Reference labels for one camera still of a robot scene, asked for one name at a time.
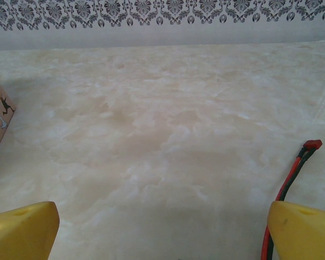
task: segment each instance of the cable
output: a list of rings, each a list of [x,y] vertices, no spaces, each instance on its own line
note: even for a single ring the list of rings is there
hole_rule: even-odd
[[[302,166],[313,155],[313,153],[321,147],[321,145],[322,145],[321,140],[308,140],[303,145],[302,149],[298,153],[298,156],[297,156],[294,164],[291,167],[291,170],[290,170],[288,176],[286,177],[282,187],[279,190],[276,200],[284,200],[285,199],[290,186],[293,184],[293,182],[296,179],[297,175],[299,174]],[[261,260],[272,260],[273,248],[274,248],[274,243],[273,243],[270,231],[268,229],[268,226],[266,226],[264,241],[262,244]]]
[[[279,200],[283,201],[288,193],[289,188],[291,187],[291,185],[293,184],[294,180],[296,179],[297,175],[299,174],[302,166],[304,165],[304,163],[313,155],[313,153],[316,151],[316,148],[312,148],[311,150],[308,151],[308,153],[301,159],[301,162],[299,163],[299,165],[296,168],[295,173],[291,176],[291,178],[289,179],[289,181],[287,182],[286,186],[284,187],[281,197]]]
[[[286,184],[288,183],[289,179],[291,178],[291,176],[294,174],[294,172],[296,171],[296,168],[298,166],[298,164],[300,163],[301,161],[301,157],[304,155],[304,153],[306,152],[306,148],[302,148],[301,151],[298,153],[298,156],[296,157],[296,160],[294,162],[294,164],[292,165],[291,167],[291,170],[288,174],[288,176],[286,177],[281,189],[279,190],[279,193],[276,197],[276,200],[279,200],[280,197],[281,197],[281,194],[286,186]],[[262,243],[262,250],[261,250],[261,260],[268,260],[268,256],[272,255],[273,254],[273,247],[274,247],[274,244],[273,244],[273,240],[271,238],[271,235],[270,235],[270,231],[269,231],[269,228],[268,226],[266,226],[266,229],[265,229],[265,235],[264,235],[264,241]]]

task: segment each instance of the marble floor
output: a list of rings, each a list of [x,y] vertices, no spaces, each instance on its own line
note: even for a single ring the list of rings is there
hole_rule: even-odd
[[[52,200],[50,260],[259,259],[270,203],[325,210],[325,43],[0,51],[0,212]]]

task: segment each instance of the wall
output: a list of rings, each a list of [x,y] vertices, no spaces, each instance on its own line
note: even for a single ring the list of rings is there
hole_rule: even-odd
[[[0,50],[325,40],[325,0],[0,0]]]

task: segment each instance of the damask wallpaper border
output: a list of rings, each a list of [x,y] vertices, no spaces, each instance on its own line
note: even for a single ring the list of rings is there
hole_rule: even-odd
[[[325,0],[0,0],[0,30],[325,20]]]

